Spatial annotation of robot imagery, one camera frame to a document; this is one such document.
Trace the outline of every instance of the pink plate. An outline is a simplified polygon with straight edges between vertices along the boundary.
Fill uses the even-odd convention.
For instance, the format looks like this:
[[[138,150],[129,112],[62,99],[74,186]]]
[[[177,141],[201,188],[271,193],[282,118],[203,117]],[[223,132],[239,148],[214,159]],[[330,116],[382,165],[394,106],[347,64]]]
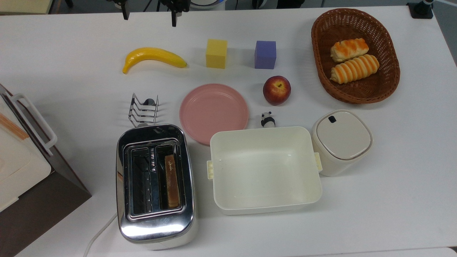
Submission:
[[[206,84],[187,94],[179,109],[179,119],[190,137],[209,145],[211,137],[219,131],[246,128],[249,110],[235,89],[222,84]]]

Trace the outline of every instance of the toaster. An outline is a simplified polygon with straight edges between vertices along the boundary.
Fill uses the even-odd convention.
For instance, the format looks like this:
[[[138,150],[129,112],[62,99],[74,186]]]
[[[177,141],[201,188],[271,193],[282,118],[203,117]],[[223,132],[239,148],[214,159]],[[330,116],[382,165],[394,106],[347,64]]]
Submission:
[[[184,245],[196,235],[197,214],[186,138],[171,124],[133,128],[117,144],[119,230],[150,250]]]

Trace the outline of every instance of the white canister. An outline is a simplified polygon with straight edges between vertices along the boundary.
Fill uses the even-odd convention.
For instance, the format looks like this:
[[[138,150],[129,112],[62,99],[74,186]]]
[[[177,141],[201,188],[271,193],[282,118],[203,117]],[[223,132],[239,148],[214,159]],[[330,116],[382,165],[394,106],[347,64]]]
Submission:
[[[321,174],[335,176],[367,154],[373,136],[354,113],[336,110],[314,124],[312,141],[314,150],[320,154]]]

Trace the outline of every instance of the white table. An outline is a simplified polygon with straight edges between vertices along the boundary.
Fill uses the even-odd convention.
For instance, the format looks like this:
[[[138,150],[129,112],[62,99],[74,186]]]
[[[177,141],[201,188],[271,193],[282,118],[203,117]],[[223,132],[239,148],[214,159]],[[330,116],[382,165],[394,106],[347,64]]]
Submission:
[[[323,177],[322,198],[300,211],[224,216],[207,180],[209,147],[188,139],[198,200],[198,236],[187,246],[149,252],[122,238],[115,224],[90,256],[305,256],[457,245],[457,68],[436,20],[413,20],[406,6],[360,8],[389,31],[400,62],[397,90],[383,102],[348,105],[322,88],[311,26],[329,9],[0,17],[0,83],[36,104],[57,147],[93,197],[19,256],[81,256],[116,211],[115,154],[132,128],[130,97],[159,95],[160,123],[180,126],[184,96],[206,83],[238,90],[248,128],[272,111],[277,126],[311,129],[326,113],[355,112],[375,145],[351,170]],[[208,38],[228,40],[225,70],[205,67]],[[274,70],[255,70],[256,40],[277,43]],[[152,46],[181,55],[188,69],[146,61],[128,75],[125,55]],[[282,75],[292,95],[279,107],[263,98],[267,78]]]

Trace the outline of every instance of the yellow banana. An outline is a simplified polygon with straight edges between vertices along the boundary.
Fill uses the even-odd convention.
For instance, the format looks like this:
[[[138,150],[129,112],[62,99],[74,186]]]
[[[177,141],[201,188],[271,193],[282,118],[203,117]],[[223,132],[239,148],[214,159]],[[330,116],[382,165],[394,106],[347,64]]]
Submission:
[[[157,60],[178,68],[187,67],[187,63],[184,59],[172,52],[168,52],[160,48],[143,47],[133,50],[127,54],[122,72],[127,74],[128,70],[132,66],[144,60]]]

